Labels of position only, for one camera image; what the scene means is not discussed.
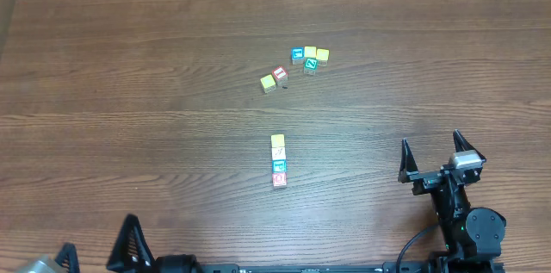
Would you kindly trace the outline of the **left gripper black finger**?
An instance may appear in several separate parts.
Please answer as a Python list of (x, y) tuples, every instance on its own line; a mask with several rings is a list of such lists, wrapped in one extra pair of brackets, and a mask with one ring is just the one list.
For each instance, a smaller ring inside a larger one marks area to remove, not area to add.
[(108, 258), (109, 271), (152, 272), (154, 257), (147, 246), (139, 219), (128, 214), (119, 231), (114, 247)]
[(72, 243), (64, 243), (54, 261), (64, 273), (80, 273), (77, 248)]

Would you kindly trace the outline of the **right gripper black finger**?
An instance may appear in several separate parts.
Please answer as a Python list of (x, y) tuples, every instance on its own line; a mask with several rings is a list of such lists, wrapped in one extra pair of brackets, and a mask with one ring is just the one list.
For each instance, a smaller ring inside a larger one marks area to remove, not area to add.
[(407, 139), (401, 141), (401, 161), (399, 168), (398, 181), (400, 183), (409, 183), (412, 176), (418, 174), (417, 163), (412, 155)]
[(465, 152), (474, 150), (474, 147), (463, 137), (459, 129), (453, 132), (453, 139), (456, 152)]

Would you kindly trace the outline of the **plain wooden block front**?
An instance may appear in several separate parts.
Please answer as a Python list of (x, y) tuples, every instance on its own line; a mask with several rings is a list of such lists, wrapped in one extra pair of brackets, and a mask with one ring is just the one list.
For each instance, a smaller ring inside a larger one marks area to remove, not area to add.
[(285, 159), (273, 160), (272, 161), (272, 171), (274, 173), (283, 173), (288, 170), (287, 161)]

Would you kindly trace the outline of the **plain picture wooden block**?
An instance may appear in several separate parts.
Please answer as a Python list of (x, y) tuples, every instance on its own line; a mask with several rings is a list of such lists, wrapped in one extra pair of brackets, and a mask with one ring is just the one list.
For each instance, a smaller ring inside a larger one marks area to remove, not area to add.
[(271, 156), (272, 156), (272, 160), (273, 161), (276, 161), (276, 160), (286, 160), (287, 159), (287, 156), (286, 156), (286, 149), (284, 146), (281, 146), (281, 147), (272, 147), (271, 148)]

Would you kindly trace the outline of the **red C wooden block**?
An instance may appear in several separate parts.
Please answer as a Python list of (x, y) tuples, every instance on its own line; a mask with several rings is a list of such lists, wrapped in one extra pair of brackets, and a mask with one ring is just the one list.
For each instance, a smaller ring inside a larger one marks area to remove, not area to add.
[(288, 176), (286, 172), (274, 172), (272, 174), (272, 184), (275, 188), (286, 187)]

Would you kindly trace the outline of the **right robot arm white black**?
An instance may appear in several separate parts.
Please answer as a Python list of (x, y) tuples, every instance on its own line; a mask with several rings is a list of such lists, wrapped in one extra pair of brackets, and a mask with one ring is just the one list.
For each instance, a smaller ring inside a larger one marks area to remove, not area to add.
[(398, 181), (411, 183), (414, 195), (429, 194), (450, 255), (469, 262), (501, 255), (506, 219), (490, 208), (471, 206), (466, 187), (481, 179), (486, 157), (459, 130), (453, 132), (455, 152), (437, 171), (422, 172), (406, 139), (401, 142)]

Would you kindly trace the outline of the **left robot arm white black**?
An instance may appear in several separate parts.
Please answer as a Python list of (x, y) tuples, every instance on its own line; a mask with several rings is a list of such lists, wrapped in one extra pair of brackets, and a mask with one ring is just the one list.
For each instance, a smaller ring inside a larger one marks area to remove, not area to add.
[(128, 214), (108, 258), (106, 269), (112, 272), (192, 273), (202, 272), (195, 255), (155, 258), (142, 232), (139, 219)]

